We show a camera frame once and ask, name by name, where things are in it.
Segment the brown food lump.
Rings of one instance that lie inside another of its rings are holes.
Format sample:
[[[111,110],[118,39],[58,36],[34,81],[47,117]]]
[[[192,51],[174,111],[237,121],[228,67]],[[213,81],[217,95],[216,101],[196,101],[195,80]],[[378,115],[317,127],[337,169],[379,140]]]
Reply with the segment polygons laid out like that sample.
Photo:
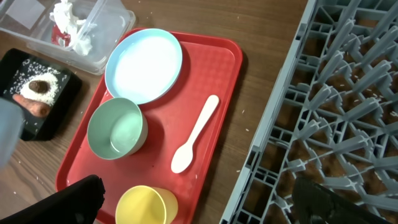
[[[50,87],[46,81],[34,80],[29,83],[29,89],[36,93],[44,94],[49,91]]]

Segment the white rice pile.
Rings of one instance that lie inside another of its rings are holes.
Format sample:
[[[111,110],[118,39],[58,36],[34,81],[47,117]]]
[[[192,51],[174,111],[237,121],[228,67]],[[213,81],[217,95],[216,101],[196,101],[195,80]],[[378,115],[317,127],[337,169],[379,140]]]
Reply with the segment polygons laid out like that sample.
[[[11,86],[8,90],[4,90],[4,94],[20,94],[25,98],[53,106],[55,97],[61,89],[58,80],[60,77],[60,71],[32,59],[26,59],[13,75]],[[32,90],[29,88],[29,84],[33,81],[45,82],[48,90],[45,93],[38,93]]]

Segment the small light blue bowl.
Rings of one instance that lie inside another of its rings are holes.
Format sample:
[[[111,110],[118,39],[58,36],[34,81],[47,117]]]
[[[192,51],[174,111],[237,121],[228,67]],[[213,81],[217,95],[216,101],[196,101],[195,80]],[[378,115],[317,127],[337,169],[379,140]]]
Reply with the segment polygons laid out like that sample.
[[[16,104],[1,98],[1,168],[10,160],[23,130],[24,113]]]

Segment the red snack wrapper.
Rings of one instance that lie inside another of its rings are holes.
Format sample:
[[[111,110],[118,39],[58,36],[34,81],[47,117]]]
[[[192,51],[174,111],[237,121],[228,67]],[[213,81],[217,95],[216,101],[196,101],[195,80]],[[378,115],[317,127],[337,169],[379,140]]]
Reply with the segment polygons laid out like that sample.
[[[61,32],[55,24],[52,28],[51,43],[61,47],[68,47],[70,45],[70,35],[66,32]]]

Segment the white plastic spoon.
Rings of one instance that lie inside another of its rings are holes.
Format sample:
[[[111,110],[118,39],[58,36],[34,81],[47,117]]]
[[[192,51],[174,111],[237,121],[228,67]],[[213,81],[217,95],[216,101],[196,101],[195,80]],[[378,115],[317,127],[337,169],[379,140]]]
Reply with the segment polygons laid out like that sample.
[[[205,127],[205,124],[211,118],[219,102],[220,99],[216,95],[210,95],[207,98],[200,112],[200,115],[198,116],[198,119],[192,129],[192,132],[189,135],[189,138],[187,139],[186,143],[184,143],[176,150],[172,158],[170,168],[173,173],[179,174],[187,169],[191,164],[193,160],[193,145],[197,140],[197,137],[201,133],[202,129]]]

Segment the black waste tray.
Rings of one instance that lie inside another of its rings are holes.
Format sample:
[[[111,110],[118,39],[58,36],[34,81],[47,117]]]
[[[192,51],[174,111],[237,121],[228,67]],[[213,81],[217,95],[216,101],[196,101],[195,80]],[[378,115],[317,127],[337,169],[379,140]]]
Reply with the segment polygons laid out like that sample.
[[[1,98],[16,103],[12,96],[19,94],[24,84],[34,76],[51,73],[57,79],[52,96],[54,103],[45,118],[38,118],[23,108],[24,124],[21,139],[49,141],[57,132],[69,107],[82,86],[82,81],[69,69],[18,49],[11,49],[1,59]]]

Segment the red serving tray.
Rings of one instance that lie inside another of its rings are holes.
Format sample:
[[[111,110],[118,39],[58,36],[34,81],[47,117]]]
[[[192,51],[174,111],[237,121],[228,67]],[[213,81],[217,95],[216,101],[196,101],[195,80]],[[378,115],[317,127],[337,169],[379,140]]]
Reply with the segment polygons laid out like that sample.
[[[99,222],[114,223],[120,197],[136,185],[171,191],[178,200],[174,223],[189,224],[193,220],[243,53],[237,43],[224,38],[183,32],[176,32],[175,37],[182,47],[182,71],[167,94],[142,105],[149,126],[144,145],[136,153],[114,161],[92,153],[86,137],[88,123],[95,109],[111,98],[101,80],[60,165],[55,181],[57,190],[91,174],[102,179],[105,200],[97,215]],[[193,162],[187,170],[175,174],[170,169],[172,157],[188,139],[210,95],[218,96],[217,109],[194,144]]]

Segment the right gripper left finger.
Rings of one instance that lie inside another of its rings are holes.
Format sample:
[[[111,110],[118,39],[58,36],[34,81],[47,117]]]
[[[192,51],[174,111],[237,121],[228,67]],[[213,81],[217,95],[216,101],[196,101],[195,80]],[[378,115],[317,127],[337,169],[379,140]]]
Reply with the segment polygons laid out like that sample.
[[[104,203],[105,187],[89,175],[65,189],[1,220],[1,224],[88,224]]]

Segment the clear plastic waste bin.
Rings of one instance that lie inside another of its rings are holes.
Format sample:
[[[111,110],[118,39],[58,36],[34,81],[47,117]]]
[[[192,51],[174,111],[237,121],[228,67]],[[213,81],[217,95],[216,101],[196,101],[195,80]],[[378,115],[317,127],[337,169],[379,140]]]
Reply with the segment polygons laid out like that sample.
[[[136,17],[120,0],[70,1],[72,12],[86,19],[80,37],[90,37],[93,48],[87,56],[78,55],[71,47],[51,43],[55,25],[49,15],[54,0],[1,1],[1,30],[26,42],[28,48],[86,72],[101,75],[113,49],[122,35],[133,27]]]

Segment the large light blue plate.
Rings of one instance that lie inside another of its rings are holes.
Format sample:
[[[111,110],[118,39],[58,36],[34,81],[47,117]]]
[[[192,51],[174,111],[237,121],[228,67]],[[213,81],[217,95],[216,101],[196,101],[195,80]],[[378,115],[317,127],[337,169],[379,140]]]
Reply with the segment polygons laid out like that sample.
[[[162,29],[143,29],[127,36],[113,50],[104,81],[113,97],[142,105],[173,87],[182,62],[182,48],[173,34]]]

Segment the yellow plastic cup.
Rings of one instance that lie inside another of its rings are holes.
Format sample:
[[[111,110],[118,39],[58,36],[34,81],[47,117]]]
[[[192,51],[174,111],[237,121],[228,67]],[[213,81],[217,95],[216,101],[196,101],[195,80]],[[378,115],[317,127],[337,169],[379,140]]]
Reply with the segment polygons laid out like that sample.
[[[138,185],[127,190],[116,207],[116,224],[171,224],[178,201],[169,190]]]

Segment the white tissue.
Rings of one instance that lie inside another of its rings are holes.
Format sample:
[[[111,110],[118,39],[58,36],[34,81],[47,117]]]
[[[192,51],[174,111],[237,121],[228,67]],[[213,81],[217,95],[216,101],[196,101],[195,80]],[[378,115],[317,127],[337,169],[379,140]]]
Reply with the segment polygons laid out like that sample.
[[[79,19],[72,12],[73,4],[68,0],[56,3],[49,18],[61,32],[70,35],[70,45],[78,55],[87,56],[93,48],[90,37],[80,37],[80,29],[85,25],[86,19]]]

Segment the green bowl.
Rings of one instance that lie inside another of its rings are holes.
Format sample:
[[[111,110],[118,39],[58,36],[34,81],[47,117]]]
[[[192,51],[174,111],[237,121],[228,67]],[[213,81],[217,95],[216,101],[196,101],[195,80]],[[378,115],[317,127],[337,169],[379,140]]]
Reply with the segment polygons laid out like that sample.
[[[148,124],[141,109],[126,98],[112,98],[90,118],[87,140],[99,158],[115,160],[137,152],[145,143]]]

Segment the grey dishwasher rack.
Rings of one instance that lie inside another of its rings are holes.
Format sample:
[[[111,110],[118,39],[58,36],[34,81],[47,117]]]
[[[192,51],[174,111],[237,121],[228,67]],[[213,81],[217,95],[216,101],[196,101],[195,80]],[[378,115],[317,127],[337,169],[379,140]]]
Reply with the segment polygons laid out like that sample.
[[[297,223],[304,176],[397,222],[397,2],[309,1],[222,223]]]

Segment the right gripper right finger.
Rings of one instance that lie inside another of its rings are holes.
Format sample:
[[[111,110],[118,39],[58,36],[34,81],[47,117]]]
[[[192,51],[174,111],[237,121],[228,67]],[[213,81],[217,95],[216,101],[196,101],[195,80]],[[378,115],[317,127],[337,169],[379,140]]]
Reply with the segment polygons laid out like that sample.
[[[352,186],[368,209],[340,197],[324,186],[304,177],[295,180],[292,198],[300,223],[390,223],[379,210],[395,210],[390,194],[367,194],[360,185]]]

